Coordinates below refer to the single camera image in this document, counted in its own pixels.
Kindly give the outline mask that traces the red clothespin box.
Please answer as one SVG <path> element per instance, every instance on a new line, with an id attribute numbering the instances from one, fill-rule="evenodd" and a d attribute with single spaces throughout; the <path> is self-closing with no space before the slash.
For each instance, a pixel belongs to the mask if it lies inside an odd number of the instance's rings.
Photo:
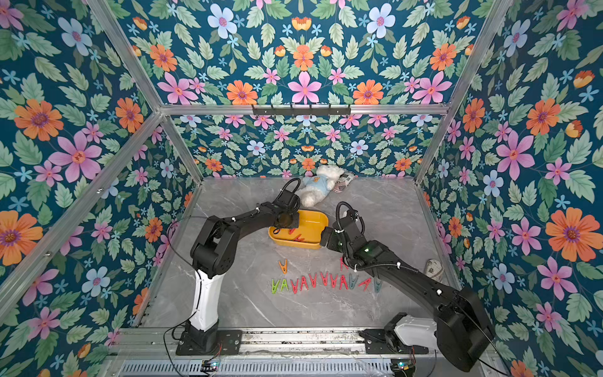
<path id="1" fill-rule="evenodd" d="M 345 263 L 343 257 L 340 258 L 340 270 L 344 271 L 344 270 L 348 270 L 350 267 L 348 267 L 348 265 Z"/>

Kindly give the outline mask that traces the yellow plastic storage box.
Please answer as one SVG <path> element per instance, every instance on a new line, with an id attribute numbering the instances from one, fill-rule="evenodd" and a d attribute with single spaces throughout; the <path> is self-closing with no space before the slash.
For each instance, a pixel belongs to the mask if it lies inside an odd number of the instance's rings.
<path id="1" fill-rule="evenodd" d="M 317 210 L 300 210 L 299 214 L 300 224 L 297 229 L 305 234 L 306 240 L 304 242 L 295 243 L 291 241 L 290 231 L 292 229 L 280 229 L 278 232 L 274 232 L 274 227 L 269 228 L 270 239 L 279 246 L 311 250 L 320 249 L 320 235 L 329 224 L 328 217 L 325 213 Z"/>

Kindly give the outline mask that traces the teal clothespin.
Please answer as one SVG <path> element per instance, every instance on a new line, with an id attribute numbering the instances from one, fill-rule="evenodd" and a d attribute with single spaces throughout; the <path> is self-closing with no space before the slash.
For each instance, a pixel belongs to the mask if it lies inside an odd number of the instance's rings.
<path id="1" fill-rule="evenodd" d="M 357 284 L 358 284 L 358 281 L 359 281 L 359 276 L 358 276 L 358 275 L 353 275 L 353 274 L 350 274 L 350 275 L 349 275 L 349 278 L 350 278 L 350 282 L 349 282 L 349 289 L 350 289 L 350 290 L 353 290 L 353 289 L 355 289 L 355 287 L 356 287 L 356 286 L 357 286 Z"/>
<path id="2" fill-rule="evenodd" d="M 373 280 L 373 283 L 374 283 L 374 292 L 375 292 L 375 294 L 378 294 L 383 287 L 383 282 L 380 279 L 375 278 Z"/>

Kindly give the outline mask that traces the orange clothespin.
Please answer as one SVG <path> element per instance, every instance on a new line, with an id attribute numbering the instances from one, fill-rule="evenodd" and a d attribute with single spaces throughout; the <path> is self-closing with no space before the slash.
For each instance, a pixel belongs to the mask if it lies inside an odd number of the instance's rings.
<path id="1" fill-rule="evenodd" d="M 278 264 L 279 264 L 279 268 L 280 268 L 281 273 L 283 275 L 287 275 L 287 273 L 288 273 L 288 260 L 285 259 L 283 262 L 279 261 Z"/>

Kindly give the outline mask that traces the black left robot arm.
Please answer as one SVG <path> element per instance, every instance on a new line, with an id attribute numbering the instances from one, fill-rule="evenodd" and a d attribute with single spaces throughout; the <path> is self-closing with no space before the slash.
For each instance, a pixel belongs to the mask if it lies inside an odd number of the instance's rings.
<path id="1" fill-rule="evenodd" d="M 187 333 L 205 336 L 217 330 L 222 281 L 235 262 L 241 239 L 263 229 L 298 227 L 302 203 L 297 191 L 301 183 L 300 178 L 292 178 L 276 199 L 260 203 L 241 215 L 205 218 L 190 250 L 195 292 L 192 313 L 184 323 Z"/>

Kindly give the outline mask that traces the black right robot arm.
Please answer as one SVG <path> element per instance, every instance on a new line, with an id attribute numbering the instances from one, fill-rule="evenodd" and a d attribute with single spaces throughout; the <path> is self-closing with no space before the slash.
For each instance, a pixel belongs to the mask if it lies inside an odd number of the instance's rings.
<path id="1" fill-rule="evenodd" d="M 368 240 L 363 218 L 341 201 L 335 222 L 321 234 L 321 245 L 342 254 L 350 269 L 392 285 L 431 314 L 430 319 L 401 314 L 388 323 L 390 345 L 438 350 L 458 370 L 469 372 L 496 337 L 495 327 L 470 288 L 442 284 L 399 258 L 378 240 Z"/>

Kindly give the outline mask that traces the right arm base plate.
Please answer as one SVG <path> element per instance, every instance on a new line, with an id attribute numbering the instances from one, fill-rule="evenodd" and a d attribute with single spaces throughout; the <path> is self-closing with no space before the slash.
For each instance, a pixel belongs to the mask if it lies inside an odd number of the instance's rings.
<path id="1" fill-rule="evenodd" d="M 367 354 L 426 355 L 430 353 L 426 347 L 403 344 L 392 333 L 384 329 L 364 329 L 359 332 L 359 336 L 364 340 Z"/>

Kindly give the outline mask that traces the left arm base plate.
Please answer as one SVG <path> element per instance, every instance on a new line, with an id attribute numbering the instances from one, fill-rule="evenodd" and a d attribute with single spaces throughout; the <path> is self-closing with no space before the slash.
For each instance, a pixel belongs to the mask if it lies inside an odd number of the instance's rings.
<path id="1" fill-rule="evenodd" d="M 177 345 L 177 356 L 237 355 L 242 345 L 240 330 L 184 331 Z"/>

